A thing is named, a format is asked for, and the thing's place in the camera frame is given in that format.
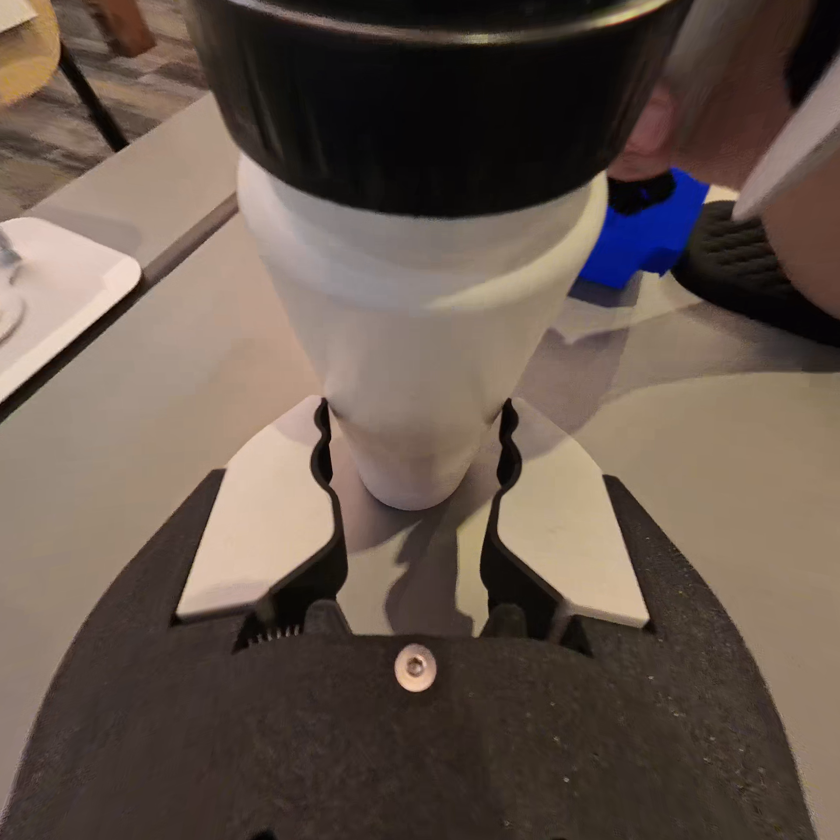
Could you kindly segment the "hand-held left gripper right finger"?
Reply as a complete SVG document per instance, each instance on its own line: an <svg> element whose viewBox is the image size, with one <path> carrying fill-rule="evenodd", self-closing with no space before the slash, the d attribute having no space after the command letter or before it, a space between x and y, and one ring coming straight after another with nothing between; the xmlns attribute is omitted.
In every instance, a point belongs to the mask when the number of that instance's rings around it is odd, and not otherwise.
<svg viewBox="0 0 840 840"><path fill-rule="evenodd" d="M570 435L522 399L501 410L498 489L480 553L485 631L564 636L590 618L650 622L606 478Z"/></svg>

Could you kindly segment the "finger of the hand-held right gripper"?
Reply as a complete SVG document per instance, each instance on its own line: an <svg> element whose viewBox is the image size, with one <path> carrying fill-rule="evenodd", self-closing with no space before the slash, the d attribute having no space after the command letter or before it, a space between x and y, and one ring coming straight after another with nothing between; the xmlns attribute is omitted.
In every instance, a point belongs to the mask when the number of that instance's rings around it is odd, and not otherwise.
<svg viewBox="0 0 840 840"><path fill-rule="evenodd" d="M676 132L690 132L720 93L739 84L762 90L783 74L813 2L697 1L665 63L662 82Z"/></svg>

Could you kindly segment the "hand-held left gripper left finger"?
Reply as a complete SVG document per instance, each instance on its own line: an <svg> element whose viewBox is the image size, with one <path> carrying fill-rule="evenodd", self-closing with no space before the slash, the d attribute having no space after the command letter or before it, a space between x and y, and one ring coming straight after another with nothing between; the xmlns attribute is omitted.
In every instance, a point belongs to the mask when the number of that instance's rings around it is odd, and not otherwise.
<svg viewBox="0 0 840 840"><path fill-rule="evenodd" d="M331 440L327 401L310 395L228 461L179 621L246 614L301 624L310 603L336 598L348 559Z"/></svg>

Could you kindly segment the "blue plastic object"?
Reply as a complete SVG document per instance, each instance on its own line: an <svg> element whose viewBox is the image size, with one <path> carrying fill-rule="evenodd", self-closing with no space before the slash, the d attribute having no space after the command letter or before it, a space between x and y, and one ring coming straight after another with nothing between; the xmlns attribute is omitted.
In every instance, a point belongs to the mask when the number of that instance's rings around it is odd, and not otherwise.
<svg viewBox="0 0 840 840"><path fill-rule="evenodd" d="M605 222L580 280L624 289L636 273L663 276L684 253L710 185L676 168L641 181L607 179Z"/></svg>

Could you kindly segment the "white bottle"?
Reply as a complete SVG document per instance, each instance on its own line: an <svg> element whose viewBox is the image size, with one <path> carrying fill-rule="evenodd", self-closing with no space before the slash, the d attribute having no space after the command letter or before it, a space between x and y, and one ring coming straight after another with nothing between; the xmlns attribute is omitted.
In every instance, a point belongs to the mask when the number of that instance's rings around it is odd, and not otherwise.
<svg viewBox="0 0 840 840"><path fill-rule="evenodd" d="M241 153L239 212L365 488L450 497L589 258L607 180L517 212L409 217L299 191Z"/></svg>

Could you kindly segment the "black bottle lid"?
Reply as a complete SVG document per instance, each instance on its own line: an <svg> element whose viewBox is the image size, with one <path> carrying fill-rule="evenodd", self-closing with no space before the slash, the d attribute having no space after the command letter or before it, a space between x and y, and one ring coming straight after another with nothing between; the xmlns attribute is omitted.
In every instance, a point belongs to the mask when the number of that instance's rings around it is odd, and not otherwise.
<svg viewBox="0 0 840 840"><path fill-rule="evenodd" d="M383 214L550 202L622 152L685 1L192 1L227 130L276 179Z"/></svg>

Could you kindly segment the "person's right hand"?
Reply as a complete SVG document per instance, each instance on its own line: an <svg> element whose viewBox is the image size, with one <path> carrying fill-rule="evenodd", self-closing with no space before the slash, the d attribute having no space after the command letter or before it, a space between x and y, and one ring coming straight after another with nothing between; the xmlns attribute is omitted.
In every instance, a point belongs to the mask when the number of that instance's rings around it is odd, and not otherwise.
<svg viewBox="0 0 840 840"><path fill-rule="evenodd" d="M678 99L660 82L606 172L629 183L676 167L738 192L791 114L784 86L753 91L724 86L701 110L695 127L682 135Z"/></svg>

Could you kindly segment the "black wrist rest pad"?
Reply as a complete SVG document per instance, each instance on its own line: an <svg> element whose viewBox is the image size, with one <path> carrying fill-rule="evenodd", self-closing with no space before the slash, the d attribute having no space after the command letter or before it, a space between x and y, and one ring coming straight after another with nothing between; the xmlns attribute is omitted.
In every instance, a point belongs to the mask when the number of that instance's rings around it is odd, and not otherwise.
<svg viewBox="0 0 840 840"><path fill-rule="evenodd" d="M703 301L838 349L839 321L794 289L759 220L732 221L733 201L704 203L671 274Z"/></svg>

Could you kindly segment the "white sign stand base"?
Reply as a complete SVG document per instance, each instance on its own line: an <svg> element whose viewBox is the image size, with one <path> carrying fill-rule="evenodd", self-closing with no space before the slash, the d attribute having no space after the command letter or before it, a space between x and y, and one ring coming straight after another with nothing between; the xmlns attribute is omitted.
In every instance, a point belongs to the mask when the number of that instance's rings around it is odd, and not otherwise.
<svg viewBox="0 0 840 840"><path fill-rule="evenodd" d="M125 299L139 262L36 217L1 224L1 401Z"/></svg>

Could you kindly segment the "black stand leg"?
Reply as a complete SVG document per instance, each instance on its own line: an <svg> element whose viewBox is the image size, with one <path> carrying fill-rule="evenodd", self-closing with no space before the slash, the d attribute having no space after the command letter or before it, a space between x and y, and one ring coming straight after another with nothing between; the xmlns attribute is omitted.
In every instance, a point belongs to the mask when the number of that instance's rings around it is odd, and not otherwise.
<svg viewBox="0 0 840 840"><path fill-rule="evenodd" d="M77 95L93 126L113 153L130 144L110 111L104 106L87 77L79 68L64 41L59 42L59 71Z"/></svg>

